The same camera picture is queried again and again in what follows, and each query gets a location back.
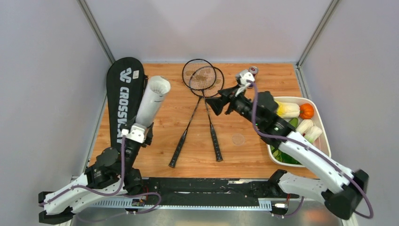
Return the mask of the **clear plastic tube lid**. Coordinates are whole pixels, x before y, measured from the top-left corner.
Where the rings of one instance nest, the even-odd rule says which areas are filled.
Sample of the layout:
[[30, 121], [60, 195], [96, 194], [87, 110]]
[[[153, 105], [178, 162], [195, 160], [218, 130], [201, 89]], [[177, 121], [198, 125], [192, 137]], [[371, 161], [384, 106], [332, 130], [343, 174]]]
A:
[[240, 133], [233, 134], [231, 140], [232, 143], [237, 146], [244, 145], [245, 143], [245, 137]]

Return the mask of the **white shuttlecock tube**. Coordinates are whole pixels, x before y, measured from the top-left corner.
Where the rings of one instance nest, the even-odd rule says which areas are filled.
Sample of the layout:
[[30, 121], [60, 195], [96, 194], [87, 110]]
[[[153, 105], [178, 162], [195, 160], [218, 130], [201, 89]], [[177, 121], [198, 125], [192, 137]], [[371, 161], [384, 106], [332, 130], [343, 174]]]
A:
[[153, 121], [156, 117], [156, 114], [158, 113], [163, 101], [165, 100], [165, 98], [168, 94], [167, 93], [165, 95], [159, 95], [159, 94], [151, 91], [149, 82], [159, 81], [159, 80], [168, 81], [168, 79], [163, 76], [152, 76], [148, 80], [147, 86], [144, 91], [143, 98], [141, 100], [141, 103], [140, 103], [140, 106], [139, 106], [139, 109], [138, 109], [138, 112], [136, 115], [135, 123], [141, 124], [145, 127], [149, 127], [153, 123]]

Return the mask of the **white shuttlecock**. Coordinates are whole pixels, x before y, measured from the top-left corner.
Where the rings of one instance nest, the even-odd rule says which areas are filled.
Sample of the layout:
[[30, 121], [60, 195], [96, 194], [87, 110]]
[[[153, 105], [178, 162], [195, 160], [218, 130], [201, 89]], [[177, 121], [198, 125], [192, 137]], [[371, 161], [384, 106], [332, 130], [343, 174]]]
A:
[[149, 86], [152, 92], [157, 93], [159, 95], [165, 95], [171, 89], [170, 83], [164, 80], [151, 81], [149, 82]]

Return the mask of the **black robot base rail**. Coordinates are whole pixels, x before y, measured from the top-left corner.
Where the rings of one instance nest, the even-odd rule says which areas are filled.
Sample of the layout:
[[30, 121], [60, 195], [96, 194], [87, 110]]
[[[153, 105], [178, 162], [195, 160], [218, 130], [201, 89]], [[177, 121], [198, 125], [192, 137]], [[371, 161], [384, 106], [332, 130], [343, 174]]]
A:
[[238, 209], [260, 207], [262, 201], [288, 194], [266, 179], [236, 178], [154, 178], [144, 179], [134, 169], [124, 178], [128, 195], [144, 197], [145, 205], [182, 208]]

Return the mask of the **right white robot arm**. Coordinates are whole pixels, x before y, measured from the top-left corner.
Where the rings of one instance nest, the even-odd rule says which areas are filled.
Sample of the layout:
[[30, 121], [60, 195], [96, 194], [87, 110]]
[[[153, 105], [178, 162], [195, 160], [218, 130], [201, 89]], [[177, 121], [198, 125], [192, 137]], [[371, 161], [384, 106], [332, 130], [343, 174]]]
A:
[[277, 170], [268, 189], [271, 195], [297, 194], [325, 205], [335, 216], [348, 220], [355, 213], [371, 219], [374, 210], [366, 195], [369, 175], [359, 169], [353, 171], [332, 160], [286, 120], [276, 114], [278, 104], [269, 91], [255, 92], [253, 100], [239, 93], [239, 86], [222, 89], [219, 97], [207, 98], [216, 115], [227, 105], [226, 114], [237, 112], [252, 122], [262, 140], [290, 155], [317, 176], [317, 179], [296, 176]]

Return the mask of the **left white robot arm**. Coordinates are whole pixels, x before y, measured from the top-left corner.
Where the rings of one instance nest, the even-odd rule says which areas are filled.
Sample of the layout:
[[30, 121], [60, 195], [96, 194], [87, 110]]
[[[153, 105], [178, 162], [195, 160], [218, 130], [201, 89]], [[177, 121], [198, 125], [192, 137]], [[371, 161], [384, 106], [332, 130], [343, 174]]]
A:
[[55, 192], [40, 192], [39, 222], [57, 225], [71, 220], [89, 205], [118, 195], [141, 198], [144, 190], [140, 170], [133, 168], [142, 147], [151, 144], [153, 126], [141, 127], [132, 122], [122, 125], [119, 147], [108, 147], [71, 183]]

